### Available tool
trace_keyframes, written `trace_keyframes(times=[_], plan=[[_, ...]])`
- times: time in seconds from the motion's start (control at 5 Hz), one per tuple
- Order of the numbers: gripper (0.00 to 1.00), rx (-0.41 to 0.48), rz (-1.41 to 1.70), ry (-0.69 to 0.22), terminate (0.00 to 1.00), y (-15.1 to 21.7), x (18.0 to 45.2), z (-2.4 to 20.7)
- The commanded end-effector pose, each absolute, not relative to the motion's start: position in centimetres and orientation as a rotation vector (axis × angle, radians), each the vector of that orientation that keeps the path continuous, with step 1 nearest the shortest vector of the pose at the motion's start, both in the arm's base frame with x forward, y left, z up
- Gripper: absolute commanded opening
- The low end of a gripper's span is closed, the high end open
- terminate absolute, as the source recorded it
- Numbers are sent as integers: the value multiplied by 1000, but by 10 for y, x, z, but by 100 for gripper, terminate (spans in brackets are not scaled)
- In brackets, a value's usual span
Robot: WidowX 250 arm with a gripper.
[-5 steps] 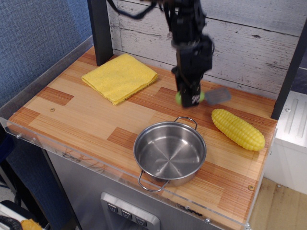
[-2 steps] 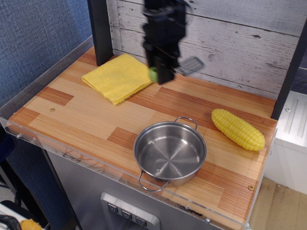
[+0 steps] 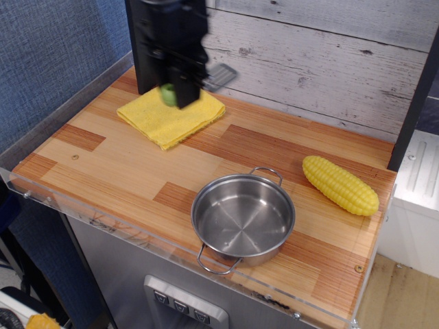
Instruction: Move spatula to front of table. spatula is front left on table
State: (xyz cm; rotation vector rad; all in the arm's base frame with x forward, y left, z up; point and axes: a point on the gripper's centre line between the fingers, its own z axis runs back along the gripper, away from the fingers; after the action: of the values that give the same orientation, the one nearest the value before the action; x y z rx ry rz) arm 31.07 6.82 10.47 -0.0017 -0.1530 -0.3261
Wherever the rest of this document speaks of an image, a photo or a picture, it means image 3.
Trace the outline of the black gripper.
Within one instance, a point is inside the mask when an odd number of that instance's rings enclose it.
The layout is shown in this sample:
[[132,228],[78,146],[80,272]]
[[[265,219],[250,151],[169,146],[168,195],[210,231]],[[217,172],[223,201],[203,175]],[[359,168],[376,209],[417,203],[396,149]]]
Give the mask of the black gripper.
[[139,29],[152,77],[167,84],[167,104],[197,101],[209,57],[202,39],[209,31],[205,1],[139,1]]

